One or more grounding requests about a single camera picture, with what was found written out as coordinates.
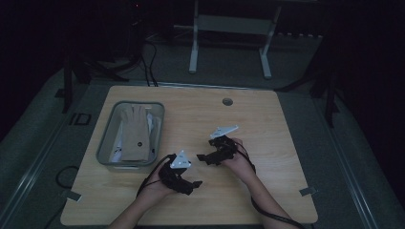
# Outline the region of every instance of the forearm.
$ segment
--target forearm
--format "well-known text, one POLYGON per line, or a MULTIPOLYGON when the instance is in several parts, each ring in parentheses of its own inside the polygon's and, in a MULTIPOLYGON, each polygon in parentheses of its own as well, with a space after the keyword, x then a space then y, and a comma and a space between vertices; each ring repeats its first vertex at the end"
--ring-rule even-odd
MULTIPOLYGON (((267 190, 266 186, 257 176, 252 176, 250 180, 244 180, 244 183, 246 184, 253 200, 262 210, 283 218, 291 219, 288 213, 277 203, 271 193, 267 190)), ((296 227, 293 225, 266 216, 262 216, 262 221, 266 229, 296 229, 296 227)))
POLYGON ((147 208, 141 207, 141 200, 135 199, 108 227, 109 229, 134 228, 147 208))

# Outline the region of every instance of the black cable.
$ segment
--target black cable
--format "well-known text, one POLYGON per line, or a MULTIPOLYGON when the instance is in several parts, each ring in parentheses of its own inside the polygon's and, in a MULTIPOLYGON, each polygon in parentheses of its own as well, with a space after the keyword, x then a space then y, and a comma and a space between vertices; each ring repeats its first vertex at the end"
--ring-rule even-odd
POLYGON ((161 181, 161 180, 158 179, 158 180, 155 180, 155 181, 153 181, 153 182, 147 183, 147 184, 145 184, 145 186, 143 186, 143 188, 146 187, 146 186, 149 186, 149 185, 151 185, 151 184, 157 183, 157 182, 159 182, 159 181, 161 181))
POLYGON ((151 80, 152 80, 152 82, 153 82, 153 85, 155 86, 155 87, 158 87, 159 86, 159 84, 158 84, 158 81, 156 80, 156 78, 154 77, 154 75, 153 75, 153 71, 152 71, 152 65, 153 65, 153 62, 155 61, 155 57, 156 57, 156 54, 157 54, 157 52, 158 52, 158 49, 156 48, 156 46, 153 44, 153 43, 151 43, 151 42, 149 42, 149 41, 145 41, 145 44, 148 44, 148 45, 150 45, 150 46, 152 46, 153 48, 154 48, 154 54, 153 54, 153 56, 152 56, 152 59, 151 59, 151 62, 150 62, 150 64, 149 64, 149 66, 146 64, 146 60, 145 60, 145 58, 143 57, 143 55, 140 57, 141 58, 141 61, 142 61, 142 63, 143 63, 143 66, 144 66, 144 71, 145 71, 145 79, 146 79, 146 83, 148 84, 148 86, 150 87, 150 83, 149 83, 149 77, 148 77, 148 73, 150 74, 150 77, 151 77, 151 80))
POLYGON ((140 56, 140 59, 142 60, 143 66, 145 67, 145 80, 146 83, 148 84, 148 87, 150 87, 150 83, 149 83, 149 78, 148 78, 148 72, 146 70, 146 63, 145 63, 145 59, 143 58, 143 55, 140 56))
POLYGON ((151 63, 149 64, 149 73, 151 74, 151 78, 152 78, 152 81, 154 82, 155 87, 158 87, 159 86, 158 82, 156 81, 155 77, 153 76, 153 72, 152 72, 152 65, 153 65, 153 62, 155 60, 156 54, 158 53, 158 49, 156 48, 156 46, 152 42, 145 41, 145 43, 152 46, 154 48, 154 50, 155 50, 155 52, 154 52, 154 54, 152 56, 152 59, 151 59, 151 63))
MULTIPOLYGON (((244 157, 244 159, 246 159, 247 162, 249 162, 249 164, 250 164, 250 166, 252 167, 254 173, 256 174, 256 168, 255 168, 254 164, 250 161, 249 156, 248 156, 248 153, 247 153, 247 150, 245 149, 245 147, 244 147, 242 144, 240 144, 240 143, 238 143, 238 142, 236 142, 236 141, 233 141, 233 142, 234 142, 235 144, 241 146, 241 147, 244 149, 245 154, 244 154, 243 152, 239 151, 239 150, 237 150, 237 153, 240 154, 240 155, 242 155, 242 156, 244 157)), ((284 222, 284 223, 291 224, 291 225, 293 225, 293 226, 296 226, 296 227, 299 228, 299 229, 305 229, 305 227, 304 227, 303 225, 301 225, 299 222, 297 222, 297 221, 295 221, 295 220, 293 220, 293 219, 288 219, 288 218, 284 218, 284 217, 280 217, 280 216, 278 216, 278 215, 274 215, 274 214, 268 213, 267 211, 265 211, 265 210, 263 210, 262 208, 260 208, 259 205, 256 203, 256 201, 255 201, 253 198, 250 198, 250 200, 251 200, 251 202, 252 202, 252 204, 253 204, 253 207, 256 209, 256 211, 258 211, 258 212, 259 212, 260 214, 262 214, 263 216, 266 216, 266 217, 268 217, 268 218, 272 218, 272 219, 275 219, 275 220, 278 220, 278 221, 281 221, 281 222, 284 222)))
MULTIPOLYGON (((60 182, 60 175, 65 172, 68 169, 76 169, 78 171, 78 167, 77 166, 66 166, 65 168, 61 169, 57 174, 56 177, 54 178, 54 180, 56 181, 56 184, 64 189, 72 189, 72 185, 65 185, 62 184, 62 182, 60 182)), ((61 213, 63 211, 63 208, 65 207, 66 204, 66 200, 63 202, 62 206, 60 206, 57 211, 53 214, 53 216, 48 220, 47 224, 45 224, 44 229, 47 229, 50 227, 51 223, 54 221, 54 219, 59 215, 59 213, 61 213)))

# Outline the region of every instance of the person's right hand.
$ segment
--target person's right hand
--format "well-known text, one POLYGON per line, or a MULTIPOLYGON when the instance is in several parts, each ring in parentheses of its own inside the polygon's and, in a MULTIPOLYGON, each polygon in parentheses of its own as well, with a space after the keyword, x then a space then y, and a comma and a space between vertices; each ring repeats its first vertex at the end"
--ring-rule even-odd
MULTIPOLYGON (((238 151, 247 156, 247 152, 244 147, 242 147, 243 142, 238 138, 232 138, 237 143, 238 151)), ((251 167, 249 161, 246 160, 240 153, 236 153, 232 159, 226 159, 221 162, 222 165, 228 167, 242 182, 246 183, 248 180, 251 180, 253 177, 256 177, 256 174, 251 167)))

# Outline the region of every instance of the person's left hand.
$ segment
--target person's left hand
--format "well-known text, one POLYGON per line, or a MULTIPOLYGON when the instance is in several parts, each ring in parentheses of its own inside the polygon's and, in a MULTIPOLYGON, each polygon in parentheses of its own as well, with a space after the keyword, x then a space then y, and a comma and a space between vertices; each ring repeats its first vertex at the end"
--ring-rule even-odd
POLYGON ((150 176, 147 185, 143 188, 137 198, 144 200, 148 206, 147 208, 153 207, 159 203, 162 199, 170 194, 175 194, 176 191, 169 189, 160 181, 159 171, 163 167, 163 163, 158 169, 150 176))

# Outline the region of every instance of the wire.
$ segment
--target wire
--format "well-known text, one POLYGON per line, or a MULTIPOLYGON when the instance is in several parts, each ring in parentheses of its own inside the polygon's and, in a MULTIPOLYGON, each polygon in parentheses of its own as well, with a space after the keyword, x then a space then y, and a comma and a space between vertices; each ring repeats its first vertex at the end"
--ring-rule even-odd
POLYGON ((237 152, 238 154, 240 154, 241 156, 243 156, 243 157, 247 160, 247 162, 249 162, 249 164, 250 164, 250 166, 252 167, 254 173, 256 174, 256 167, 254 166, 254 164, 252 163, 252 161, 249 159, 249 154, 247 153, 247 150, 245 149, 245 147, 244 147, 241 143, 239 143, 239 142, 236 142, 236 141, 233 141, 233 142, 234 142, 235 144, 241 146, 242 149, 244 149, 245 152, 241 152, 240 150, 237 150, 236 152, 237 152))
POLYGON ((44 229, 47 229, 50 227, 51 223, 54 221, 54 219, 59 215, 59 213, 62 212, 63 208, 65 207, 66 200, 63 202, 62 206, 57 209, 56 213, 48 220, 47 224, 45 225, 44 229))
POLYGON ((59 173, 57 173, 57 174, 56 174, 56 177, 54 178, 54 180, 56 181, 56 184, 59 185, 60 187, 64 188, 64 189, 71 189, 71 188, 72 188, 72 185, 64 185, 64 184, 62 184, 62 182, 60 182, 60 179, 59 179, 60 175, 61 175, 63 172, 65 172, 66 170, 68 170, 68 169, 76 169, 76 170, 78 171, 77 166, 74 166, 74 165, 72 165, 72 166, 66 166, 65 168, 63 168, 62 170, 60 170, 59 173))
POLYGON ((143 66, 144 66, 144 71, 145 71, 145 80, 146 80, 146 83, 148 84, 148 86, 150 87, 149 77, 148 77, 148 73, 149 73, 154 86, 158 87, 159 84, 156 81, 156 79, 155 79, 155 77, 153 75, 153 71, 152 71, 152 65, 153 65, 153 62, 155 61, 155 57, 156 57, 156 54, 158 52, 158 49, 156 48, 156 46, 153 43, 151 43, 149 41, 145 40, 145 44, 150 45, 150 46, 152 46, 154 48, 154 54, 152 56, 152 59, 151 59, 151 62, 149 64, 149 66, 146 64, 146 61, 145 61, 145 58, 143 57, 143 55, 141 56, 141 60, 142 60, 142 63, 143 63, 143 66))
POLYGON ((155 180, 155 181, 153 181, 153 182, 147 183, 147 184, 145 184, 145 186, 143 186, 143 188, 146 187, 146 186, 149 186, 149 185, 151 185, 151 184, 157 183, 157 182, 159 182, 159 181, 161 181, 161 180, 158 179, 158 180, 155 180))

